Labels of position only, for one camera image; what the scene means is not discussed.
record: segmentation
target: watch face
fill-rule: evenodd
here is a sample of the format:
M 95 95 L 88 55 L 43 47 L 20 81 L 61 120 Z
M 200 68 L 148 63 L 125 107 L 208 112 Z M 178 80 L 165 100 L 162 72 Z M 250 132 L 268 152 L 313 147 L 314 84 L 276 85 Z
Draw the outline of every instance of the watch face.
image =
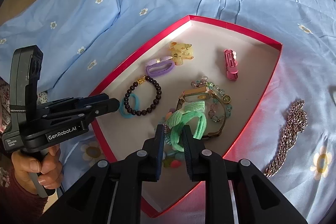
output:
M 205 101 L 211 98 L 209 89 L 206 87 L 186 90 L 183 92 L 184 100 L 187 103 L 193 103 L 197 101 Z

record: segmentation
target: box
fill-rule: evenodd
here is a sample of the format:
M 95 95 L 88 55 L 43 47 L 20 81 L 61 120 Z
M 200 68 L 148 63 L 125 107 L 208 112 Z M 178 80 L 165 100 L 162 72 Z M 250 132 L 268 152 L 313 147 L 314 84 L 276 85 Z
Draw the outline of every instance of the box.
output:
M 153 58 L 170 55 L 169 42 L 192 44 L 194 59 L 184 60 L 168 74 L 156 78 L 162 87 L 162 99 L 157 108 L 146 116 L 123 118 L 119 112 L 98 117 L 93 123 L 97 139 L 110 162 L 122 160 L 142 148 L 144 140 L 152 138 L 156 125 L 170 108 L 176 107 L 184 90 L 191 89 L 190 82 L 203 75 L 231 96 L 231 117 L 223 133 L 205 141 L 205 146 L 225 155 L 235 140 L 244 135 L 243 130 L 255 112 L 277 66 L 282 44 L 260 33 L 221 20 L 189 15 L 169 26 L 142 45 L 114 69 L 91 95 L 106 93 L 110 98 L 122 100 L 134 81 L 145 75 L 145 63 Z M 238 79 L 226 77 L 223 51 L 236 51 Z M 140 85 L 134 91 L 140 98 L 140 109 L 146 109 L 155 98 L 151 85 Z M 191 121 L 192 130 L 197 121 Z M 207 132 L 215 132 L 221 125 L 208 119 Z M 185 164 L 173 169 L 162 167 L 157 183 L 142 185 L 142 210 L 150 217 L 164 213 L 197 183 L 191 182 Z

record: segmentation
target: gold watch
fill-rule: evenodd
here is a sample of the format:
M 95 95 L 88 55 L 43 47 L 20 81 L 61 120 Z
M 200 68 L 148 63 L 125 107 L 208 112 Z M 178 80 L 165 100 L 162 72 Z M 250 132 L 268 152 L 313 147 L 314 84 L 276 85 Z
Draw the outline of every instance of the gold watch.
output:
M 208 87 L 196 88 L 191 90 L 185 90 L 180 95 L 176 110 L 180 110 L 185 102 L 193 103 L 197 101 L 206 101 L 211 98 L 217 99 L 224 109 L 224 121 L 220 129 L 216 132 L 210 132 L 207 135 L 203 135 L 202 139 L 210 139 L 213 137 L 218 137 L 222 134 L 222 130 L 224 128 L 226 122 L 226 112 L 225 112 L 225 103 L 219 98 L 214 92 L 212 92 Z

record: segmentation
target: finger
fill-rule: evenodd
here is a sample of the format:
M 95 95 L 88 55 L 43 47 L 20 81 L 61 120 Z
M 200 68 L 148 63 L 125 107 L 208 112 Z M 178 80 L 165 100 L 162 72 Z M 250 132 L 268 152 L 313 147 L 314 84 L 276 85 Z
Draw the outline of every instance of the finger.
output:
M 59 150 L 59 144 L 49 147 L 48 150 L 50 155 L 55 156 L 57 151 Z
M 45 185 L 44 188 L 56 189 L 56 188 L 60 187 L 62 180 L 63 180 L 63 174 L 60 173 L 58 178 L 53 183 Z
M 31 172 L 38 173 L 41 171 L 41 163 L 30 156 L 22 154 L 20 151 L 16 151 L 12 154 L 12 162 L 16 172 Z
M 41 185 L 48 185 L 51 184 L 53 182 L 55 182 L 57 180 L 57 178 L 59 177 L 60 173 L 62 171 L 62 164 L 60 162 L 58 162 L 56 164 L 56 168 L 51 170 L 50 172 L 44 174 L 44 175 L 40 175 L 38 177 L 38 181 Z
M 56 168 L 60 155 L 61 150 L 58 150 L 55 156 L 52 156 L 50 153 L 48 153 L 42 161 L 41 173 L 46 174 L 51 170 L 54 170 Z

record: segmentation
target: blue hair tie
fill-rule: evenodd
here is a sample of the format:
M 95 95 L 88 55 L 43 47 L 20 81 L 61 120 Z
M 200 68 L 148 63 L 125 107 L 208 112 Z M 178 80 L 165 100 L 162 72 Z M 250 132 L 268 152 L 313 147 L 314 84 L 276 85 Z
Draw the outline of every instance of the blue hair tie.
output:
M 129 97 L 133 97 L 135 101 L 135 106 L 133 107 L 134 110 L 139 110 L 139 98 L 134 93 L 131 93 Z M 120 106 L 119 106 L 119 112 L 120 114 L 126 118 L 132 118 L 133 115 L 131 113 L 125 113 L 125 106 L 124 106 L 124 97 L 120 100 Z

